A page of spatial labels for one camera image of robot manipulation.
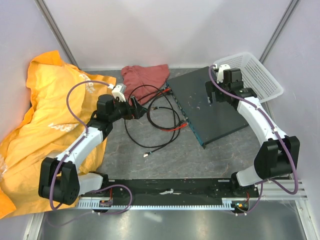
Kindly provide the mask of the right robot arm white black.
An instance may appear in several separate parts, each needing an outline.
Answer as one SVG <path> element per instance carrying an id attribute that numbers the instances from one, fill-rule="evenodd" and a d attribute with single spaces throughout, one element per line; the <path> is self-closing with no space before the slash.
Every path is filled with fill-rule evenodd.
<path id="1" fill-rule="evenodd" d="M 216 99 L 229 103 L 246 120 L 260 144 L 253 165 L 235 173 L 235 181 L 229 184 L 230 193 L 240 197 L 247 191 L 247 186 L 272 181 L 288 194 L 295 195 L 299 189 L 299 139 L 276 125 L 255 91 L 244 87 L 240 69 L 212 64 L 208 76 L 210 80 L 205 84 L 208 102 Z"/>

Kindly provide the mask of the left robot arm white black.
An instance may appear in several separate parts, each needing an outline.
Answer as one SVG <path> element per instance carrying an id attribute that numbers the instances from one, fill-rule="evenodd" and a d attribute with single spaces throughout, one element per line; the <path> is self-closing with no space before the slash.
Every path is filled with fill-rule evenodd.
<path id="1" fill-rule="evenodd" d="M 40 167 L 38 195 L 52 202 L 72 205 L 78 196 L 94 192 L 106 196 L 110 185 L 102 173 L 80 174 L 79 169 L 86 157 L 109 135 L 113 123 L 120 120 L 139 119 L 147 109 L 132 97 L 129 102 L 111 95 L 98 97 L 96 110 L 86 124 L 83 133 L 56 157 L 46 157 Z"/>

